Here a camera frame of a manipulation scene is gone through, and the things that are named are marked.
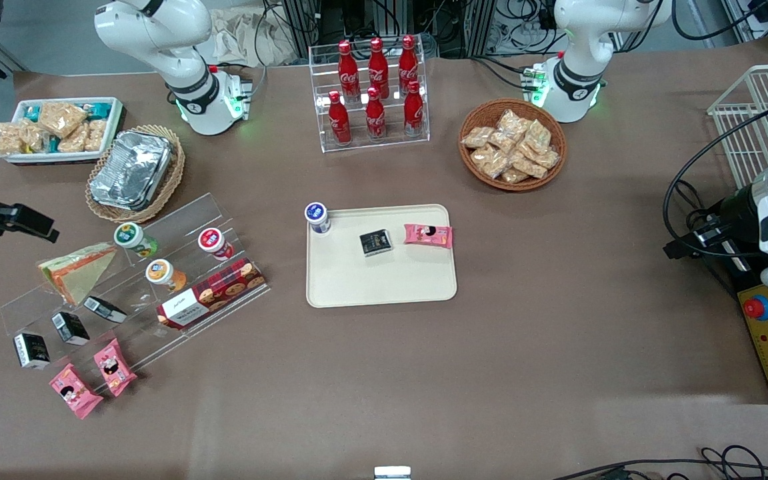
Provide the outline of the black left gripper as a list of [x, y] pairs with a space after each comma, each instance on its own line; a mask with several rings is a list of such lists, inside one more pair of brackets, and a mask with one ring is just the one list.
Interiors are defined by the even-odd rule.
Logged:
[[[741, 244], [744, 250], [759, 250], [758, 207], [752, 185], [723, 198], [719, 204], [719, 220], [721, 224], [707, 223], [692, 230], [695, 240], [700, 244], [720, 244], [728, 238]], [[698, 246], [689, 238], [674, 239], [663, 246], [663, 252], [668, 259], [697, 259], [700, 258]]]

